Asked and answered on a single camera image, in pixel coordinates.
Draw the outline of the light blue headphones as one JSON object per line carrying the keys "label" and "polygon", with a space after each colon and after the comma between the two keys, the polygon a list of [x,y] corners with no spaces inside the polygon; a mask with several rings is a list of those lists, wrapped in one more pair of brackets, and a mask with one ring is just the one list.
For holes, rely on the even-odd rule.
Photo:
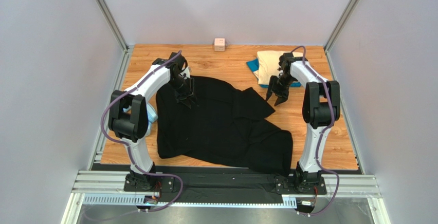
{"label": "light blue headphones", "polygon": [[124,107],[122,111],[126,116],[129,116],[130,122],[134,124],[143,124],[146,121],[154,123],[158,119],[157,111],[149,102],[141,105],[135,104],[134,107]]}

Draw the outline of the black t shirt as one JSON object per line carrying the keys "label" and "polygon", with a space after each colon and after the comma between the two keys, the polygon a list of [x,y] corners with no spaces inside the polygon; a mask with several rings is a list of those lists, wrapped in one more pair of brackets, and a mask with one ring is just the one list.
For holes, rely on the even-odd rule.
{"label": "black t shirt", "polygon": [[253,88],[239,90],[209,77],[193,79],[196,101],[190,106],[176,101],[170,85],[156,93],[160,158],[185,155],[287,176],[293,138],[289,131],[268,121],[274,108]]}

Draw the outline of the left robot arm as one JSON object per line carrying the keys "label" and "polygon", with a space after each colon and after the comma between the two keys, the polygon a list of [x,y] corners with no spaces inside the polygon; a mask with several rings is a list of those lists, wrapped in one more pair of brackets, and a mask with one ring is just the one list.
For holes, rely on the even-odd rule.
{"label": "left robot arm", "polygon": [[102,114],[101,121],[108,122],[107,127],[115,137],[112,138],[106,131],[103,134],[125,147],[131,171],[135,175],[157,176],[152,171],[154,162],[145,143],[151,124],[147,104],[165,85],[171,86],[178,104],[188,108],[196,104],[194,79],[190,76],[190,67],[181,51],[171,53],[168,59],[156,59],[134,85],[124,91],[113,91],[111,101]]}

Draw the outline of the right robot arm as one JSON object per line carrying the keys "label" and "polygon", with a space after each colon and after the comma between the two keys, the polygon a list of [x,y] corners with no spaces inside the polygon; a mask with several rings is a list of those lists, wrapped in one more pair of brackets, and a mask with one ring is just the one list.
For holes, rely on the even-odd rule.
{"label": "right robot arm", "polygon": [[271,76],[266,99],[277,97],[275,105],[288,100],[289,88],[299,82],[304,88],[302,116],[307,124],[303,154],[294,173],[294,185],[310,187],[321,181],[323,149],[334,123],[340,118],[340,85],[316,72],[307,59],[287,52],[279,58],[279,74]]}

